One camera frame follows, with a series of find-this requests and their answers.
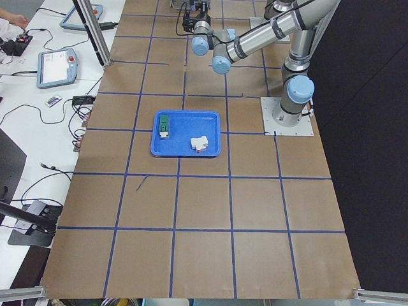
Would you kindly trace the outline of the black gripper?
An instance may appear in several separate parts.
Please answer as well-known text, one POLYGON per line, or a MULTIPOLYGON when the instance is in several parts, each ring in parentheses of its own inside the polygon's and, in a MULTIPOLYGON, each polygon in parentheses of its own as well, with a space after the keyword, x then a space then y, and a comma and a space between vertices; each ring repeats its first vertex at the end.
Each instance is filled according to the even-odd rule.
POLYGON ((208 14, 210 1, 195 1, 193 3, 193 8, 198 12, 198 14, 193 17, 194 22, 205 21, 208 24, 211 23, 211 17, 208 14))

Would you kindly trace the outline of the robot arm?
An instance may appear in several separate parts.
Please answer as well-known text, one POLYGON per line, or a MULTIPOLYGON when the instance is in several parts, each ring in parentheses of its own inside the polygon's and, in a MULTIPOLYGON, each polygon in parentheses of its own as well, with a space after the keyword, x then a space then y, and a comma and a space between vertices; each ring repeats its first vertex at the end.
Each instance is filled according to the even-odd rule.
POLYGON ((184 21, 184 30, 193 34, 193 52, 198 56, 213 52, 212 67, 226 74, 231 65, 263 47, 290 38, 289 54, 282 65, 282 98, 273 109, 273 119, 292 127, 304 116, 305 105, 314 94, 314 83, 307 76, 310 58, 324 34, 338 1, 267 1, 261 23, 237 35, 232 29, 211 28, 208 4, 200 4, 200 14, 184 21))

